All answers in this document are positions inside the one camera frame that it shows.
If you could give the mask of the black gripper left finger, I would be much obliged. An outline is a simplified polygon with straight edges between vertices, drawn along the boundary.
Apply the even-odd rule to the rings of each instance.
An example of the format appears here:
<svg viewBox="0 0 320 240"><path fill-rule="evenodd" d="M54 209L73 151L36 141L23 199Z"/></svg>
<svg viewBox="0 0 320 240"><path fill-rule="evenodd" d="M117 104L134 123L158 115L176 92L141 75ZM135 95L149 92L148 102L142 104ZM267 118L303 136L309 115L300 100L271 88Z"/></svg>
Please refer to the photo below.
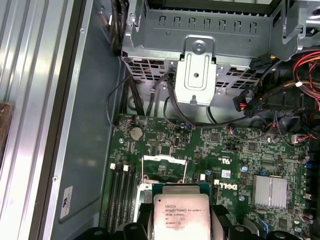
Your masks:
<svg viewBox="0 0 320 240"><path fill-rule="evenodd" d="M153 204L142 203L139 207L136 222L124 223L120 229L110 233L103 227L92 227L86 230L87 240L151 240Z"/></svg>

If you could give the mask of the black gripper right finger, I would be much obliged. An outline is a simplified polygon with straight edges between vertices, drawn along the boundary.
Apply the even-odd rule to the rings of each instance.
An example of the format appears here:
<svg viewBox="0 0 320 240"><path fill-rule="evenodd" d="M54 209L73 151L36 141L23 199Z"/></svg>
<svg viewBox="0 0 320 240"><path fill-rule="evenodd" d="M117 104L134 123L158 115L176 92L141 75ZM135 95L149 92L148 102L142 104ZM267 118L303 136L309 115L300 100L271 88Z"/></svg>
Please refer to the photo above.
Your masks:
<svg viewBox="0 0 320 240"><path fill-rule="evenodd" d="M229 211L223 205L211 206L212 240L295 240L296 237L285 231L271 231L266 238L258 236L245 225L232 224L227 215Z"/></svg>

